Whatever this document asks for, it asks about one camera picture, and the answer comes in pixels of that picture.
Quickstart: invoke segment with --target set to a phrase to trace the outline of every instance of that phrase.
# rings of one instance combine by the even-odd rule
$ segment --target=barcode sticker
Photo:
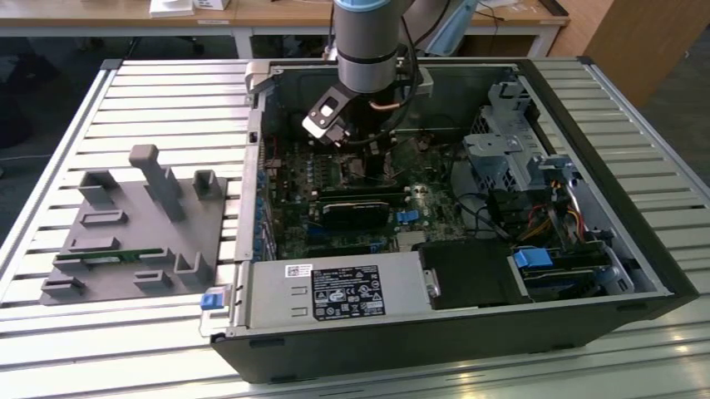
[[[228,25],[229,21],[227,19],[199,19],[197,23],[200,25]]]
[[[311,277],[312,264],[288,264],[285,266],[287,277]]]

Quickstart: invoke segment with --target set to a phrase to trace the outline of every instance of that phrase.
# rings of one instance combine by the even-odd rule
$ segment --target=slotted metal table
[[[106,64],[0,249],[0,397],[710,395],[707,187],[594,65],[575,59],[535,64],[700,291],[698,300],[579,349],[279,385],[243,382],[207,345],[200,295],[41,306],[42,280],[82,201],[82,171],[108,168],[120,181],[141,179],[128,168],[130,146],[140,143],[157,145],[158,161],[178,178],[197,169],[228,178],[219,283],[233,276],[247,61]],[[554,129],[543,129],[563,153]]]

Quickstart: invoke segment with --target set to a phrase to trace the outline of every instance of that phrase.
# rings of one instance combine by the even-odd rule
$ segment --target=wooden table
[[[331,0],[232,0],[225,11],[195,10],[188,17],[150,18],[149,0],[0,0],[0,37],[232,36],[240,58],[253,58],[255,35],[325,35]],[[542,57],[559,28],[538,0],[477,15],[467,35],[533,36],[529,56]]]
[[[504,21],[499,21],[496,26],[492,18],[476,14],[465,35],[533,36],[528,56],[544,57],[568,18],[554,16],[538,0],[496,7],[493,13]],[[252,57],[251,36],[325,35],[329,16],[331,0],[240,0],[235,16],[240,57]]]
[[[150,18],[149,0],[0,0],[0,37],[232,36],[237,3]]]

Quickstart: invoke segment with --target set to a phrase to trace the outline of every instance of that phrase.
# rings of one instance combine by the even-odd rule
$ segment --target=blue tab
[[[409,223],[419,219],[419,211],[409,210],[407,212],[397,212],[397,223]]]
[[[224,294],[205,293],[200,300],[201,310],[216,310],[224,308]]]
[[[520,249],[512,255],[512,259],[517,268],[548,268],[552,266],[552,259],[544,248]]]

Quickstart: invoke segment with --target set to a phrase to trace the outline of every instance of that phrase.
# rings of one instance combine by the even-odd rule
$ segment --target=white label
[[[197,23],[200,25],[228,25],[229,21],[227,19],[199,19]]]
[[[288,264],[285,266],[287,277],[311,277],[312,264]]]
[[[93,259],[84,259],[85,264],[117,264],[121,260],[114,256],[108,256],[105,258],[93,258]]]

